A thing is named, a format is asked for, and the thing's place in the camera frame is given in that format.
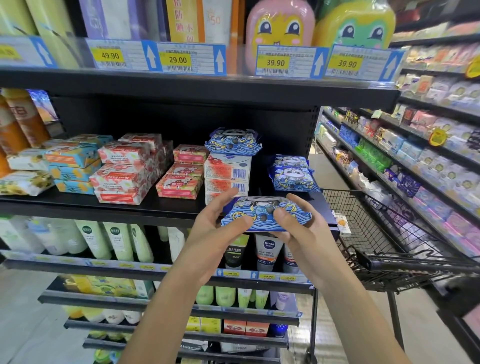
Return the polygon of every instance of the shopping cart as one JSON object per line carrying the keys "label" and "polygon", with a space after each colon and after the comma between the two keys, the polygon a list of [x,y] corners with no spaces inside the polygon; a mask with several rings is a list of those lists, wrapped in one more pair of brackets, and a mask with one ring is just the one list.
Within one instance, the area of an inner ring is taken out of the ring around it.
{"label": "shopping cart", "polygon": [[480,264],[421,227],[413,213],[400,214],[362,191],[322,192],[330,208],[347,217],[351,235],[340,236],[337,244],[348,264],[367,290],[387,293],[402,349],[395,293],[458,275],[480,276]]}

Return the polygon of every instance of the tiled floor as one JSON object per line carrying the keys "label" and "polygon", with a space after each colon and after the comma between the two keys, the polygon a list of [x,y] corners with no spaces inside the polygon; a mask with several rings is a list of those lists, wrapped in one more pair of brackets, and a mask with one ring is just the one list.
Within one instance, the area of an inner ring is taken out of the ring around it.
{"label": "tiled floor", "polygon": [[[347,189],[325,156],[310,159],[321,187]],[[6,270],[0,266],[0,364],[93,362],[93,350],[82,348],[87,332],[64,329],[67,315],[62,308],[42,305],[36,300],[54,278],[53,273]],[[371,295],[391,322],[386,294],[371,292]],[[297,301],[303,317],[298,328],[289,328],[290,349],[282,350],[283,364],[301,364],[310,342],[312,298],[298,294]],[[397,304],[405,350],[413,364],[471,364],[424,291],[403,292],[397,296]],[[322,298],[317,310],[315,354],[319,364],[348,363]]]}

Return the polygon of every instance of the purple box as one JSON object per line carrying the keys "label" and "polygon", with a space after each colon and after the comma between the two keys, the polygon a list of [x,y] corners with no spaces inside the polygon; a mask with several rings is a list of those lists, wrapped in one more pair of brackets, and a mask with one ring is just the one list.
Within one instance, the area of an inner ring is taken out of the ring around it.
{"label": "purple box", "polygon": [[80,0],[91,39],[148,39],[145,1]]}

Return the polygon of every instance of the hand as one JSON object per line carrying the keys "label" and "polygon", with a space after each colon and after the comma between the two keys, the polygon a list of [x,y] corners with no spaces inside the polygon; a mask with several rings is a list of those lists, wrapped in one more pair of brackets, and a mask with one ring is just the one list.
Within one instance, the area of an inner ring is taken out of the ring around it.
{"label": "hand", "polygon": [[223,207],[238,191],[238,188],[230,188],[223,192],[198,214],[192,231],[172,267],[172,270],[184,270],[187,278],[195,280],[198,289],[215,273],[230,243],[253,224],[252,218],[245,216],[235,219],[226,226],[216,227],[216,220]]}
{"label": "hand", "polygon": [[348,267],[338,249],[327,222],[320,213],[307,201],[288,194],[287,198],[295,202],[303,211],[311,212],[312,219],[301,225],[285,209],[277,207],[273,212],[275,220],[286,230],[271,232],[281,239],[292,252],[301,271],[316,285],[320,284],[325,272],[324,268],[334,265]]}

